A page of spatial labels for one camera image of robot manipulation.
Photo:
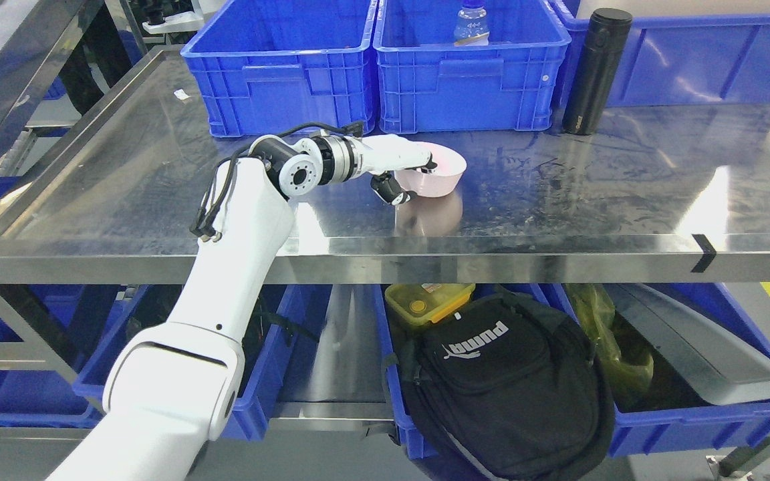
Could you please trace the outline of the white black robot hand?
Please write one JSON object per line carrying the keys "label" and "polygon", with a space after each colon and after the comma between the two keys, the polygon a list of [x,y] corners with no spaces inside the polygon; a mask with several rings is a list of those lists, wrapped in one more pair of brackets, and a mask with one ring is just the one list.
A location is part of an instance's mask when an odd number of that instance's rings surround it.
{"label": "white black robot hand", "polygon": [[431,172],[437,167],[430,148],[395,134],[372,135],[352,140],[355,167],[352,179],[369,174],[370,188],[384,203],[401,205],[416,197],[398,183],[395,172],[419,170]]}

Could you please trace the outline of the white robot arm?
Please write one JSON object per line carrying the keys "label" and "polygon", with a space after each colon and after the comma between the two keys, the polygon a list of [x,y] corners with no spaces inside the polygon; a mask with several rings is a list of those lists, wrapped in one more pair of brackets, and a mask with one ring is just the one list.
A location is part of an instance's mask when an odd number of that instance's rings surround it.
{"label": "white robot arm", "polygon": [[223,433],[244,372],[242,341],[257,296],[294,215],[256,156],[214,173],[218,233],[200,240],[179,298],[162,323],[126,344],[103,394],[105,416],[49,480],[183,480]]}

